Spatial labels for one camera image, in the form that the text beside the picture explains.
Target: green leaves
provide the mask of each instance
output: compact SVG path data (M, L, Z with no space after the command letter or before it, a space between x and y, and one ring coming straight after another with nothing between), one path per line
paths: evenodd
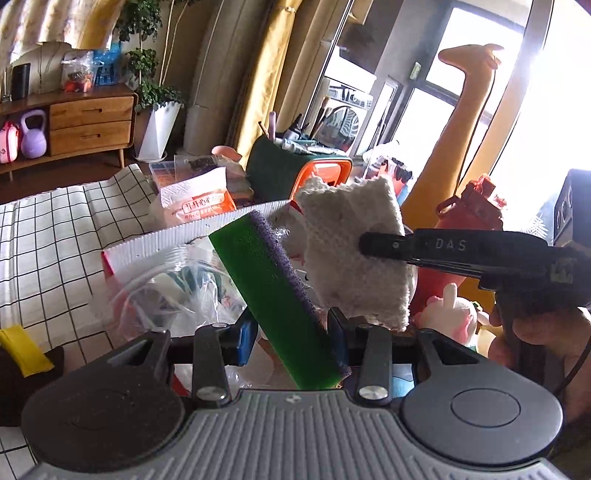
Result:
M200 0L176 0L175 3L186 3L188 6L193 5ZM126 0L115 28L119 30L120 41L130 41L132 35L139 35L139 48L130 51L129 54L129 70L136 79L139 80L139 85L135 89L139 97L136 111L140 112L144 109L157 110L161 106L169 102L180 103L184 106L184 99L181 92L175 87L158 85L154 81L156 75L156 67L158 60L156 59L156 51L151 48L142 48L142 42L148 37L156 39L158 30L162 27L162 19L160 17L160 0Z
M135 93L139 96L138 104L135 107L137 112L148 108L158 110L168 102L177 102L181 104L181 107L184 106L183 95L178 89L164 85L159 86L151 79L145 79Z
M156 50L152 48L146 48L145 50L135 48L129 52L129 70L137 79L139 79L140 73L145 79L154 78L157 65Z
M135 34L142 41L150 36L156 39L161 27L159 0L127 0L115 24L120 41L129 41Z

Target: wooden drawer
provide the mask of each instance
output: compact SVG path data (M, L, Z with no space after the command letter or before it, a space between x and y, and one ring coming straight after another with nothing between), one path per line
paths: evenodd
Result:
M49 107L49 129L131 120L133 109L132 96L55 103Z
M84 125L49 132L51 155L129 144L131 121Z

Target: black tongs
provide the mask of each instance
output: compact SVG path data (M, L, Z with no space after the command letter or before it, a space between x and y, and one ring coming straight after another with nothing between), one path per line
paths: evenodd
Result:
M512 323L532 314L588 306L591 258L585 254L549 247L543 239L522 232L447 229L418 229L408 236L366 232L359 250L477 278L479 288L495 292L507 341L518 357L516 370L555 393L567 384L561 360L543 346L518 340Z
M367 232L359 239L359 249L363 255L478 278L484 290L582 287L584 305L591 301L591 259L572 249L549 247L527 233L418 229L402 236Z

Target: white planter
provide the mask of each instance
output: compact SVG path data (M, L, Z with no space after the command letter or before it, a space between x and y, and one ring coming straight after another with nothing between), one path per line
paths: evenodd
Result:
M137 160L153 162L162 158L180 108L180 103L169 102L156 111L144 110L137 115L134 133Z

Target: red water bottle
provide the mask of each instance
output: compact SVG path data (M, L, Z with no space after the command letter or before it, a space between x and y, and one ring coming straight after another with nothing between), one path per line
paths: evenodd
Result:
M439 221L435 228L503 230L501 209L506 202L498 196L490 198L495 188L488 175L482 175L477 181L471 180L461 198L454 195L437 205ZM454 282L460 286L465 279L452 273L419 268L417 289L410 304L411 315L422 312L427 299L433 295L443 297L445 285Z

